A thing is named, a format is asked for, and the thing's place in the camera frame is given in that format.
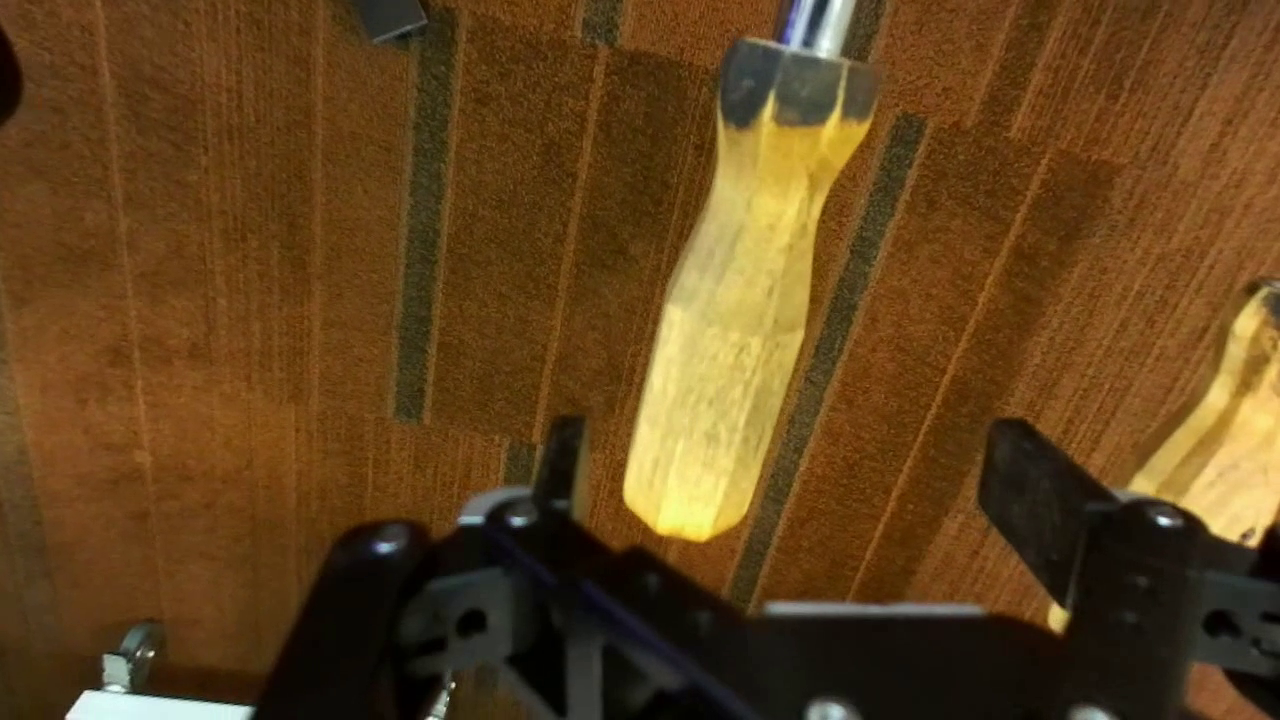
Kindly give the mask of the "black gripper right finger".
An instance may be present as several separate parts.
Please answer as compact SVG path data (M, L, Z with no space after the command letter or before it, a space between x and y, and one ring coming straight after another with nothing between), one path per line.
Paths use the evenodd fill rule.
M974 502L1037 582L1072 605L1092 524L1115 511L1118 494L1037 425L1005 415L987 426Z

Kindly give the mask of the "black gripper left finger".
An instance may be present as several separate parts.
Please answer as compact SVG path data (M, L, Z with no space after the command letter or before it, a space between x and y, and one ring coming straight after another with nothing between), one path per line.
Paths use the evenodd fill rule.
M581 415L554 415L536 455L530 494L553 511L572 511L576 474L583 458L587 425Z

